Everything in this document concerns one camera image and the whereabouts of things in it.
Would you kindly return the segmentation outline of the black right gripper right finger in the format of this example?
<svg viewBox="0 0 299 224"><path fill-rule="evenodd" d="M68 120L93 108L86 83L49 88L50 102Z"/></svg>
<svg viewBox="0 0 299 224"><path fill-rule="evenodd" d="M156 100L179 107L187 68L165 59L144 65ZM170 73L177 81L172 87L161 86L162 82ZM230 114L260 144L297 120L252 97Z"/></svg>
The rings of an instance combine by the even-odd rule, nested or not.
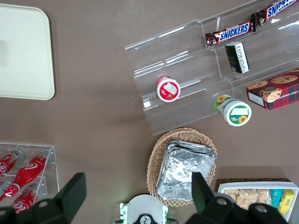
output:
<svg viewBox="0 0 299 224"><path fill-rule="evenodd" d="M248 210L239 207L225 194L215 195L201 173L192 173L192 198L197 213L188 224L286 224L272 206L254 203Z"/></svg>

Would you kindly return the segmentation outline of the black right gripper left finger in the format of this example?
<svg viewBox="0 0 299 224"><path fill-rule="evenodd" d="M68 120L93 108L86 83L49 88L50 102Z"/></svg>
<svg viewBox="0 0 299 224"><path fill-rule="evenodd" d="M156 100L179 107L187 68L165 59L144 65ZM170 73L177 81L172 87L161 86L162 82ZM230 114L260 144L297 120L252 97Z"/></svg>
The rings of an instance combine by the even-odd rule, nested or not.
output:
<svg viewBox="0 0 299 224"><path fill-rule="evenodd" d="M86 175L76 173L54 198L35 203L17 214L11 207L1 207L2 224L70 224L87 196Z"/></svg>

